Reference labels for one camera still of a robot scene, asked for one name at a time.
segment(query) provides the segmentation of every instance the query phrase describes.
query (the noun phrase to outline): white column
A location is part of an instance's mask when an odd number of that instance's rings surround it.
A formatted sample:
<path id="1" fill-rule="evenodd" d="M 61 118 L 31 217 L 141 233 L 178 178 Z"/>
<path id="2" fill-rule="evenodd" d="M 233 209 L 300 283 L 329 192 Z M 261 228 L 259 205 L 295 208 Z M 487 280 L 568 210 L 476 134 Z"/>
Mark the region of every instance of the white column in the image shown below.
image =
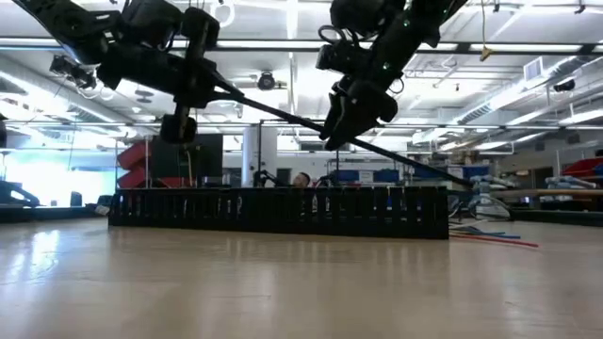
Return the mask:
<path id="1" fill-rule="evenodd" d="M 262 170 L 276 175 L 276 151 L 278 131 L 276 128 L 262 128 Z M 243 132 L 243 163 L 241 164 L 241 184 L 243 187 L 253 185 L 253 174 L 258 168 L 259 156 L 258 128 L 247 127 Z"/>

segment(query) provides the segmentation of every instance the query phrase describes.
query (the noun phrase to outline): black fence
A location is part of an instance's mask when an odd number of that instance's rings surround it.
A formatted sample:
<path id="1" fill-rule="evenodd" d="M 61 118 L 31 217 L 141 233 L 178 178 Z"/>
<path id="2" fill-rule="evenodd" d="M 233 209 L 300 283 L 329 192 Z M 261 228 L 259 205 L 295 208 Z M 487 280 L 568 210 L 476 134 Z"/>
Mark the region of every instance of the black fence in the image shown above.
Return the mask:
<path id="1" fill-rule="evenodd" d="M 110 226 L 448 239 L 440 187 L 121 189 Z"/>

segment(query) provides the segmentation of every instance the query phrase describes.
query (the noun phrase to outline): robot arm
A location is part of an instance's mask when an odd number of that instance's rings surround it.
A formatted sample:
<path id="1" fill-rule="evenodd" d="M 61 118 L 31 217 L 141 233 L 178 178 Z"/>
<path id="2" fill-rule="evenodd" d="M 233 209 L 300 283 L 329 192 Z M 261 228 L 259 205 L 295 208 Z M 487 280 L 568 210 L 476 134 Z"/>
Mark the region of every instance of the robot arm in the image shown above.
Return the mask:
<path id="1" fill-rule="evenodd" d="M 402 77 L 402 69 L 423 42 L 431 47 L 440 41 L 439 26 L 455 14 L 466 0 L 334 0 L 333 26 L 322 27 L 319 35 L 330 42 L 318 56 L 317 68 L 344 74 L 330 94 L 331 110 L 322 139 L 329 138 L 327 150 L 339 148 L 378 125 L 390 122 L 398 113 L 396 100 L 387 94 L 392 83 Z M 331 28 L 341 38 L 325 39 L 322 31 Z M 346 39 L 344 29 L 352 36 Z M 376 36 L 370 49 L 363 49 L 357 36 Z"/>
<path id="2" fill-rule="evenodd" d="M 184 13 L 165 0 L 132 0 L 123 11 L 87 11 L 70 0 L 13 0 L 27 11 L 78 63 L 96 65 L 105 86 L 122 79 L 173 95 L 176 110 L 165 116 L 162 137 L 190 142 L 196 122 L 191 108 L 217 100 L 215 87 L 234 97 L 243 94 L 204 58 L 218 42 L 220 23 L 199 8 Z M 176 35 L 189 39 L 185 57 L 168 53 Z"/>

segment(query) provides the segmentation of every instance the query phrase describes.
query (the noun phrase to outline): polished floor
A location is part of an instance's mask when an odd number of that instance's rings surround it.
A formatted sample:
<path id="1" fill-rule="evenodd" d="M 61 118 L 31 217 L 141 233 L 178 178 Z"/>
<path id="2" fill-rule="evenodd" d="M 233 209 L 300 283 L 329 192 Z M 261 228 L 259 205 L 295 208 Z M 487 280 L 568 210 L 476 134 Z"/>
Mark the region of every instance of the polished floor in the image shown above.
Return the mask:
<path id="1" fill-rule="evenodd" d="M 603 338 L 603 228 L 540 249 L 0 225 L 0 338 Z"/>

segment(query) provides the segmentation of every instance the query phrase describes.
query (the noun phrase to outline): ceiling beam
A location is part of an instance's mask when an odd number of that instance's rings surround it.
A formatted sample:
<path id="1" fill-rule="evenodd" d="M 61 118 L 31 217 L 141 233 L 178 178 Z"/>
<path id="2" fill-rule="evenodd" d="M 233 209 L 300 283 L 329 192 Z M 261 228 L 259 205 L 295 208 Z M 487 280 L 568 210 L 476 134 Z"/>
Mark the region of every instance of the ceiling beam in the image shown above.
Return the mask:
<path id="1" fill-rule="evenodd" d="M 213 51 L 219 52 L 298 52 L 317 53 L 326 42 L 322 40 L 230 40 L 218 41 Z M 173 51 L 184 51 L 186 40 L 175 40 Z M 436 48 L 423 43 L 417 54 L 475 55 L 481 54 L 481 41 L 441 41 Z M 540 42 L 488 42 L 494 55 L 501 56 L 603 56 L 603 43 L 540 43 Z M 62 51 L 52 38 L 0 38 L 0 50 Z"/>

